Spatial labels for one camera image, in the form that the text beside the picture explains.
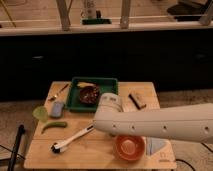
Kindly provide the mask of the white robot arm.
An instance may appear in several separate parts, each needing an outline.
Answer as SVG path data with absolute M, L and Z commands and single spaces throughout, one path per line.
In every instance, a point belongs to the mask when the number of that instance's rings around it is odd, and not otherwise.
M 213 144 L 213 103 L 123 112 L 121 98 L 104 93 L 93 125 L 95 129 L 113 135 Z

